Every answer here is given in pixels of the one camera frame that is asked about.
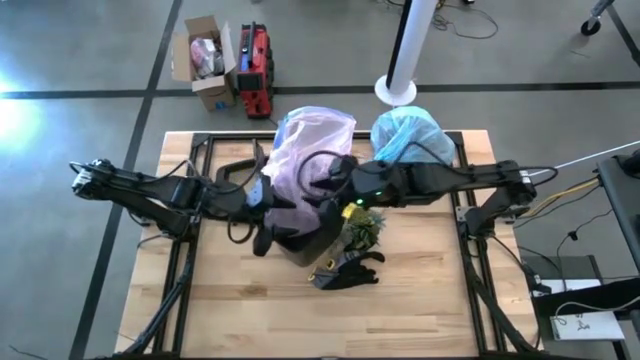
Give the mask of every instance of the cardboard box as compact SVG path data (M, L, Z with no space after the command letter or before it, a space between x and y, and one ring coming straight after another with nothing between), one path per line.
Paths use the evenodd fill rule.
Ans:
M173 34L173 59L171 74L174 80L191 83L191 89L198 94L204 107L212 111L235 105L233 77L231 71L236 67L235 53L231 46L229 25L225 22L222 30L213 16L203 16L185 20L188 35ZM197 37L213 39L222 46L224 75L198 80L196 69L191 61L191 41Z

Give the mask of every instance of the concrete floor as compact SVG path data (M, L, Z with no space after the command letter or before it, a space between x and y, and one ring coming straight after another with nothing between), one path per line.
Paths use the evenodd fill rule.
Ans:
M639 81L640 69L608 15L592 38L578 35L595 1L478 0L500 32L474 41L431 30L416 71L419 84L521 84ZM73 342L103 237L110 204L73 196L71 160L109 158L122 164L142 97L38 99L51 91L145 90L173 0L0 2L0 358L24 359L8 346L65 359ZM631 35L640 39L640 7L616 3ZM214 13L234 39L241 23L267 24L276 86L371 85L387 70L399 22L396 8L378 0L184 0L175 24ZM461 32L490 25L450 9ZM158 89L184 89L160 59ZM499 159L554 165L638 140L640 86L625 90L471 91L420 93L447 129L488 129ZM207 113L195 97L152 99L135 168L153 172L169 130L267 130L241 108ZM281 95L274 119L303 105L351 113L370 129L388 110L373 94ZM594 161L569 167L540 195L590 176ZM555 255L564 234L608 209L602 192L556 216L520 229L518 241ZM140 229L120 220L87 357L110 353L118 336ZM564 255L595 254L605 276L636 274L613 217L585 228ZM625 329L631 337L630 327ZM607 343L553 343L554 353L613 358ZM632 338L631 352L640 354Z

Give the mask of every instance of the white pole base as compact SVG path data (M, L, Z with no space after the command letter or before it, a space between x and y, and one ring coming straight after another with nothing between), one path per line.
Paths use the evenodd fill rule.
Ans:
M416 84L413 81L409 82L409 86L407 90L405 90L402 94L392 94L389 92L387 88L387 75L384 75L378 81L376 81L376 86L374 87L376 95L378 99L383 103L391 106L404 106L409 105L413 100L415 100L416 95L418 94L418 89L416 88Z

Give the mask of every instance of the wooden table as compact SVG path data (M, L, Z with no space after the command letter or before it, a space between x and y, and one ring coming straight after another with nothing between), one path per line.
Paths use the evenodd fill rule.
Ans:
M166 134L158 175L188 157L192 135ZM463 136L469 163L495 161L486 131L463 131ZM271 149L269 143L262 145L265 151ZM371 156L368 141L354 141L353 149L361 161ZM248 141L216 141L212 174L221 165L251 157ZM478 203L491 192L477 191ZM383 211L387 226L380 251L387 262L367 263L378 271L380 283L336 292L311 286L310 270L287 261L277 246L266 257L257 258L251 242L236 245L227 239L226 223L205 220L182 356L477 355L449 197L429 206ZM155 232L145 230L143 238ZM519 254L511 226L498 225L496 233ZM116 351L126 348L131 340L125 336L136 337L158 309L170 247L170 241L157 240L139 249ZM533 342L537 324L524 276L514 259L493 241L489 259L500 306L525 339ZM482 307L490 349L495 348ZM176 312L169 319L169 346Z

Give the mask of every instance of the white pole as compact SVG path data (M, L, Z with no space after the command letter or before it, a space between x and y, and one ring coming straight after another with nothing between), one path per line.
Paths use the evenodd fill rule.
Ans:
M375 92L378 98L392 106L402 106L411 103L417 94L416 84L412 81L420 51L431 26L431 19L436 10L438 0L413 0L409 6L409 14L402 34L400 48L394 51L395 66L389 73L376 82ZM391 77L391 84L387 87L387 77Z

